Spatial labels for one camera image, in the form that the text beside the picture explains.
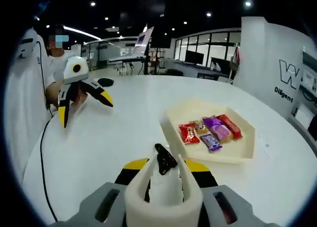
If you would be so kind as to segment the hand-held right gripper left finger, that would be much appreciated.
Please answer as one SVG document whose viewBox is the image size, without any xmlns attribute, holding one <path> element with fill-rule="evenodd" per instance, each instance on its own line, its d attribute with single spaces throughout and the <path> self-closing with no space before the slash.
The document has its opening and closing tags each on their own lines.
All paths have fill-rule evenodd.
<svg viewBox="0 0 317 227">
<path fill-rule="evenodd" d="M 126 164 L 114 183 L 107 182 L 87 196 L 80 204 L 80 227 L 125 227 L 124 193 L 127 185 L 148 161 L 138 159 Z"/>
</svg>

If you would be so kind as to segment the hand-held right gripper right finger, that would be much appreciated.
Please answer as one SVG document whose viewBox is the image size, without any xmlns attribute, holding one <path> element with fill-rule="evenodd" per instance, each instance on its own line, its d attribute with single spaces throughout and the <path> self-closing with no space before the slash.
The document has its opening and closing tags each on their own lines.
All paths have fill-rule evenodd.
<svg viewBox="0 0 317 227">
<path fill-rule="evenodd" d="M 198 162 L 185 161 L 203 193 L 199 227 L 261 227 L 252 205 L 226 185 L 218 185 L 210 170 Z"/>
</svg>

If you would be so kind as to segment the person's left hand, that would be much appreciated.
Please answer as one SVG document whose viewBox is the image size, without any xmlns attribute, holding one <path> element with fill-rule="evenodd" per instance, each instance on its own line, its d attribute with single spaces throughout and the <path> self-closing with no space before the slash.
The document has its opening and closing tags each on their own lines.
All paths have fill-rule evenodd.
<svg viewBox="0 0 317 227">
<path fill-rule="evenodd" d="M 76 95 L 72 100 L 72 107 L 79 107 L 81 106 L 87 99 L 88 95 L 85 91 L 82 91 L 80 86 L 78 85 L 76 88 Z"/>
</svg>

